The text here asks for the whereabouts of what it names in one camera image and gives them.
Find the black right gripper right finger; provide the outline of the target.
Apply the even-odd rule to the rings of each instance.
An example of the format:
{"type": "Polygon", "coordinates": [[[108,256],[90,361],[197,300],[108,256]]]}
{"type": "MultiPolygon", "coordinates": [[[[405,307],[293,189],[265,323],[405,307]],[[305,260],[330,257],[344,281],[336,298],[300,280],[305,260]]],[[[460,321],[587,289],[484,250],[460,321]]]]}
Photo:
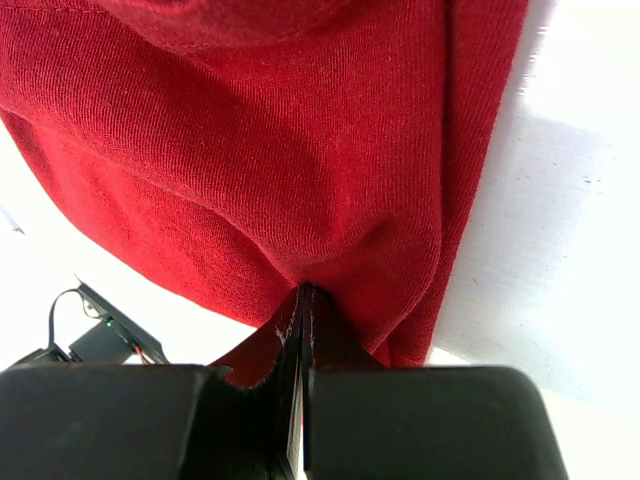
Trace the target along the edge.
{"type": "Polygon", "coordinates": [[[312,479],[564,479],[542,396],[504,366],[388,368],[302,289],[304,468],[312,479]]]}

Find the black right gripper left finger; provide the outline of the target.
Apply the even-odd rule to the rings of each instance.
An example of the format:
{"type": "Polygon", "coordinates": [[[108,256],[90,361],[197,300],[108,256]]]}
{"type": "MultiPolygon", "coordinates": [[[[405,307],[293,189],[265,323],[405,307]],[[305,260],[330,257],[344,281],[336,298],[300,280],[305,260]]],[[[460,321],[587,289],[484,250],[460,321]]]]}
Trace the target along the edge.
{"type": "Polygon", "coordinates": [[[5,479],[292,479],[300,312],[209,366],[36,364],[1,374],[5,479]]]}

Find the red t shirt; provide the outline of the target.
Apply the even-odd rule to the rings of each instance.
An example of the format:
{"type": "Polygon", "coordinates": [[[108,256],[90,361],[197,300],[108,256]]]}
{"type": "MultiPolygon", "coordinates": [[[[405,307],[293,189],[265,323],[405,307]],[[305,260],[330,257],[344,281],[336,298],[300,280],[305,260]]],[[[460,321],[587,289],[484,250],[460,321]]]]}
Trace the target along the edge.
{"type": "Polygon", "coordinates": [[[524,1],[5,1],[1,118],[83,234],[260,326],[297,284],[427,355],[524,1]]]}

